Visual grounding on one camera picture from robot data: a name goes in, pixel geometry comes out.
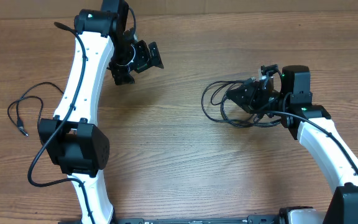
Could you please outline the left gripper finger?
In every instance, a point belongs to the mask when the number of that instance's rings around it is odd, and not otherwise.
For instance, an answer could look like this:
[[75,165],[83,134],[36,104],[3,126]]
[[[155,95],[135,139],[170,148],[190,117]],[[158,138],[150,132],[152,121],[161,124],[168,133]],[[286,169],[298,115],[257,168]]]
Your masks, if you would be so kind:
[[113,62],[109,62],[108,70],[111,71],[111,75],[116,85],[134,84],[135,80],[130,75],[131,68],[128,65],[118,65]]
[[149,65],[151,67],[158,67],[158,68],[164,69],[162,59],[161,59],[156,42],[151,42],[149,44],[149,51],[150,51]]

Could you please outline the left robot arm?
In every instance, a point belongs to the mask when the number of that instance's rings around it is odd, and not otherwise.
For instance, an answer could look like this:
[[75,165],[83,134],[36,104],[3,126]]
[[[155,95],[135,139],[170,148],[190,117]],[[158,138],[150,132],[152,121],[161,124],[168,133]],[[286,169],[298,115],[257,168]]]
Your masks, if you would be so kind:
[[65,91],[53,117],[41,119],[38,126],[42,152],[75,188],[82,223],[116,222],[104,180],[110,143],[98,128],[105,73],[124,85],[134,82],[132,72],[163,67],[157,44],[139,40],[135,28],[126,28],[133,13],[123,0],[104,1],[98,11],[80,11],[70,28],[75,53]]

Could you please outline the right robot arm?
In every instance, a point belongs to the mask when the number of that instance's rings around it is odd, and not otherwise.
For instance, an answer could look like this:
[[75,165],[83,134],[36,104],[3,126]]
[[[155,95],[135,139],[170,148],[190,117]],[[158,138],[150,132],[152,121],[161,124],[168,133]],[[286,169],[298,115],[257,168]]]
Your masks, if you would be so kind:
[[328,181],[333,197],[326,212],[295,206],[279,210],[272,223],[358,223],[358,158],[336,130],[327,110],[312,102],[307,66],[262,66],[259,79],[250,78],[226,93],[256,118],[278,116],[284,128],[312,155]]

